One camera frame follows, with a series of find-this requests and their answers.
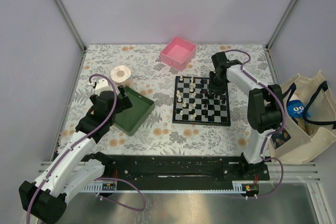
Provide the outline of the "black white chess board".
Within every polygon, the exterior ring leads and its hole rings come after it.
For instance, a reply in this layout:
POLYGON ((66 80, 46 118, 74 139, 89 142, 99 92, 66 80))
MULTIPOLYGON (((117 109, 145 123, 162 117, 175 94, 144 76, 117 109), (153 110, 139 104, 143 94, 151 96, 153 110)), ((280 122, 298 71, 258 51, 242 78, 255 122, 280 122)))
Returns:
POLYGON ((230 126, 228 93, 210 99, 209 78, 176 76, 172 122, 207 126, 230 126))

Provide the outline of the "green plastic tray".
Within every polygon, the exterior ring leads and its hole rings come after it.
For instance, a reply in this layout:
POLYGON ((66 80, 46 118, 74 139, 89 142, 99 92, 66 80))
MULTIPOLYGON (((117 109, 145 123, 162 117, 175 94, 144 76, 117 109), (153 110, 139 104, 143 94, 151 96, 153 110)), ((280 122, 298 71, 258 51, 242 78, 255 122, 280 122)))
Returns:
POLYGON ((132 107, 116 114, 114 126, 128 136, 133 136, 155 108, 154 101, 126 86, 125 93, 132 107))

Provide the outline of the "pink plastic box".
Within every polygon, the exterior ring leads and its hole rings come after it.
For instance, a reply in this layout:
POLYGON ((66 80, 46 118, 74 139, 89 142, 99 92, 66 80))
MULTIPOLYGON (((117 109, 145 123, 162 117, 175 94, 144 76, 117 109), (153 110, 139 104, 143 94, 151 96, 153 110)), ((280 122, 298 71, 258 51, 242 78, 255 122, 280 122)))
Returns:
POLYGON ((160 52, 160 60, 178 71, 183 71, 195 56, 196 50, 196 44, 175 36, 160 52))

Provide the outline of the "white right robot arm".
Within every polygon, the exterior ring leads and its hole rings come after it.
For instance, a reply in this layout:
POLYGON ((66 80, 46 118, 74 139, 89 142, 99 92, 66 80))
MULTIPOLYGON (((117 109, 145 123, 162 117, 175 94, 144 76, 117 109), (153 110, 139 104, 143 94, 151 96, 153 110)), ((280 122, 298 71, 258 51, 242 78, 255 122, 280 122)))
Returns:
POLYGON ((251 56, 242 63, 227 59, 222 51, 212 55, 211 60, 215 68, 209 74, 208 89, 211 94, 224 94, 231 82, 248 96, 247 120, 251 133, 238 167, 240 176, 250 180, 267 161, 264 156, 267 141, 285 125, 282 90, 277 84, 267 86, 261 83, 244 69, 251 56))

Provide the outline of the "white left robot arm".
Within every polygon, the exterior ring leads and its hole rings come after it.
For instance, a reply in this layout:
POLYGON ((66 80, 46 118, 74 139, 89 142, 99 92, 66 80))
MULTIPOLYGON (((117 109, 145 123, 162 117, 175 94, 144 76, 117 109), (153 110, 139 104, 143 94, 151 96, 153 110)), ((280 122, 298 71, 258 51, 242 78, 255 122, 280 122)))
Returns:
POLYGON ((93 180, 114 175, 114 160, 101 152, 90 155, 87 164, 74 171, 84 156, 105 136, 115 116, 132 107, 124 86, 112 87, 90 97, 92 106, 79 121, 71 140, 51 165, 33 182, 19 187, 26 222, 35 216, 45 223, 56 223, 68 203, 93 180))

